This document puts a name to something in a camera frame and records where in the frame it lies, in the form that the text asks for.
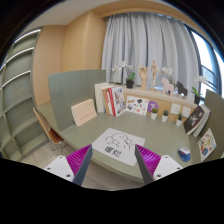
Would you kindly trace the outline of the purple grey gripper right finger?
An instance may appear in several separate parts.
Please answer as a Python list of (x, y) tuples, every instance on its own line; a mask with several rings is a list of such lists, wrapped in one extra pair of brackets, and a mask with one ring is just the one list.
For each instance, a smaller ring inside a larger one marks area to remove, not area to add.
[(154, 172), (160, 162), (161, 157), (150, 151), (149, 149), (135, 145), (135, 156), (143, 177), (144, 183), (149, 184), (153, 182)]

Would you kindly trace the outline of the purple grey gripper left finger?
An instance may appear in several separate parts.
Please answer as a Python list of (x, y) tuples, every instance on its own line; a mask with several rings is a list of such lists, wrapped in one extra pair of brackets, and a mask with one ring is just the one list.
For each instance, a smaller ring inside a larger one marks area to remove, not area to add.
[(66, 157), (74, 174), (73, 183), (76, 185), (82, 185), (92, 154), (92, 145), (87, 145)]

